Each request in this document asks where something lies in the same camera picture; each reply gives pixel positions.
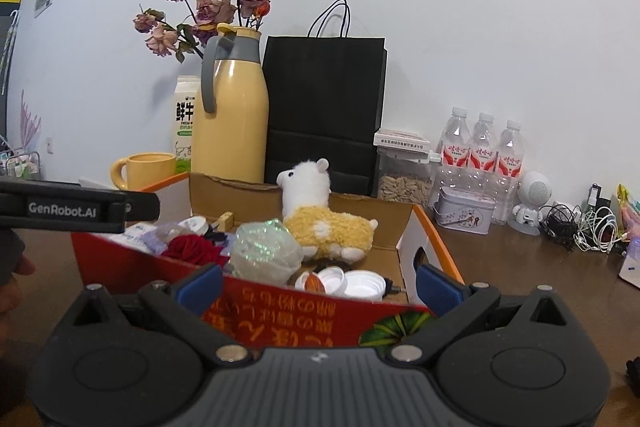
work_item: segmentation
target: ribbed gray panel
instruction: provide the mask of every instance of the ribbed gray panel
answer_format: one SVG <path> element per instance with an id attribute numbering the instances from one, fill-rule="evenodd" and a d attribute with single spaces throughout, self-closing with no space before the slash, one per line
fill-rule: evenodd
<path id="1" fill-rule="evenodd" d="M 472 427 L 418 370 L 373 349 L 267 349 L 250 367 L 217 372 L 166 427 Z"/>

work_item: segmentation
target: yellow mug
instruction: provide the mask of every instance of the yellow mug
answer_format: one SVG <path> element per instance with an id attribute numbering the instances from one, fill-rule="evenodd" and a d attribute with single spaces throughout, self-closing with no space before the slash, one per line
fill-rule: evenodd
<path id="1" fill-rule="evenodd" d="M 127 180 L 122 168 L 127 167 Z M 175 176 L 175 154 L 146 152 L 120 158 L 111 166 L 111 181 L 120 190 L 140 190 Z"/>

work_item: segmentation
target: white plush head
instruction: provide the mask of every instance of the white plush head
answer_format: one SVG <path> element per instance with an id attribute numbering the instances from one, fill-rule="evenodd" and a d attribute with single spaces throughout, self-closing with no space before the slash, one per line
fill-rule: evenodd
<path id="1" fill-rule="evenodd" d="M 282 188 L 282 215 L 288 217 L 299 206 L 329 206 L 330 184 L 326 171 L 329 162 L 302 162 L 290 171 L 278 174 L 276 183 Z"/>

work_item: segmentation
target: stuffed alpaca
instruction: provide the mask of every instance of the stuffed alpaca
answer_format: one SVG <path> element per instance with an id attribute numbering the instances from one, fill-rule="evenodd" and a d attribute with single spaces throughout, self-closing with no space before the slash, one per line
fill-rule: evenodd
<path id="1" fill-rule="evenodd" d="M 329 210 L 329 162 L 302 162 L 278 174 L 283 223 L 305 253 L 305 259 L 331 257 L 345 263 L 363 259 L 373 244 L 375 219 Z"/>

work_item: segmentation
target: yellow thermos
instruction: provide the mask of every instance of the yellow thermos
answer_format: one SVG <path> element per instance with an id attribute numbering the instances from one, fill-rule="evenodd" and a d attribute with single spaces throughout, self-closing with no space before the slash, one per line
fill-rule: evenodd
<path id="1" fill-rule="evenodd" d="M 220 23 L 204 50 L 191 140 L 191 171 L 262 183 L 269 96 L 260 32 Z"/>

